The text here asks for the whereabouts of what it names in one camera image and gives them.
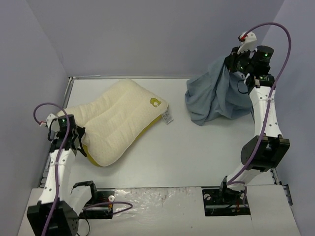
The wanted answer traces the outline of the striped pillowcase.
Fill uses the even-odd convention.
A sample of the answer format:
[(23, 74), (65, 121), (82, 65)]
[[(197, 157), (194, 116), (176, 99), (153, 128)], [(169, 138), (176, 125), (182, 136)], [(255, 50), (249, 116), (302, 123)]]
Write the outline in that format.
[(206, 73), (187, 80), (185, 104), (190, 120), (203, 126), (218, 117), (238, 119), (252, 112), (252, 102), (240, 73), (229, 72), (219, 57)]

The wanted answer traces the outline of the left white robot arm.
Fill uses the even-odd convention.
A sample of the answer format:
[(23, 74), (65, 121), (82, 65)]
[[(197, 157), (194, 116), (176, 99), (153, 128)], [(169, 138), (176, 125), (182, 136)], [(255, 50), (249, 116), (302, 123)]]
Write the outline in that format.
[(82, 144), (85, 129), (77, 126), (74, 115), (54, 117), (57, 126), (51, 141), (50, 165), (44, 189), (37, 203), (27, 209), (27, 219), (36, 236), (75, 236), (84, 205), (95, 205), (99, 193), (92, 181), (69, 186), (77, 153), (87, 156)]

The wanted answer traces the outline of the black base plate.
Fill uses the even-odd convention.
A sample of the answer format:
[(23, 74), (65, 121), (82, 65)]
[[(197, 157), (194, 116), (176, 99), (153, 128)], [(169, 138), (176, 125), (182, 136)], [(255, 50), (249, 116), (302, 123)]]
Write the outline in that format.
[[(91, 205), (113, 202), (115, 200), (114, 189), (97, 189), (94, 196), (87, 201), (84, 207)], [(112, 219), (113, 205), (94, 206), (83, 210), (79, 215), (79, 219)]]
[(250, 215), (248, 199), (244, 191), (220, 195), (219, 187), (202, 188), (204, 213), (207, 217)]

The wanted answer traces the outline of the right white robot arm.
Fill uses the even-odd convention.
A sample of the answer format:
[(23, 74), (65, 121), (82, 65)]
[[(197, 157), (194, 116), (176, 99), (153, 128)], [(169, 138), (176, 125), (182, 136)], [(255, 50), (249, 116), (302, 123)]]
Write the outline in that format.
[(290, 147), (277, 121), (276, 79), (269, 73), (273, 52), (271, 47), (261, 45), (253, 52), (235, 47), (224, 60), (230, 72), (245, 76), (254, 117), (254, 137), (243, 146), (240, 165), (220, 185), (218, 196), (224, 203), (245, 193), (247, 185), (258, 175), (277, 167)]

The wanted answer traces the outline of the cream white pillow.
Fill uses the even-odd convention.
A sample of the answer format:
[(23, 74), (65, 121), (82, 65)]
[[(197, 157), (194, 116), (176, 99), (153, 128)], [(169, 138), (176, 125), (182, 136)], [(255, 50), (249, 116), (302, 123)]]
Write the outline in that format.
[(159, 121), (169, 104), (132, 79), (121, 79), (93, 102), (65, 108), (85, 129), (82, 139), (87, 159), (95, 166), (116, 162), (148, 128)]

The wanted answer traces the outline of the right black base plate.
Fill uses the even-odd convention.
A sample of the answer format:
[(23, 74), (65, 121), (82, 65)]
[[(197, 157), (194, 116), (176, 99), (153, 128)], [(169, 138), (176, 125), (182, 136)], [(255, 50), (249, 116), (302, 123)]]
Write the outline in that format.
[(207, 217), (250, 215), (248, 199), (244, 191), (220, 195), (219, 187), (202, 188), (204, 213)]

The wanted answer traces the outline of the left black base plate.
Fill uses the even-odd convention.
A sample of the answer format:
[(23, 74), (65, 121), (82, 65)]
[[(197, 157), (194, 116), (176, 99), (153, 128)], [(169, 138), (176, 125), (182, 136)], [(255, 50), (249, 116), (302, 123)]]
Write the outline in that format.
[[(115, 200), (114, 189), (97, 189), (94, 196), (87, 201), (84, 207), (91, 205), (113, 202)], [(113, 205), (94, 206), (83, 210), (79, 215), (79, 219), (112, 219)]]

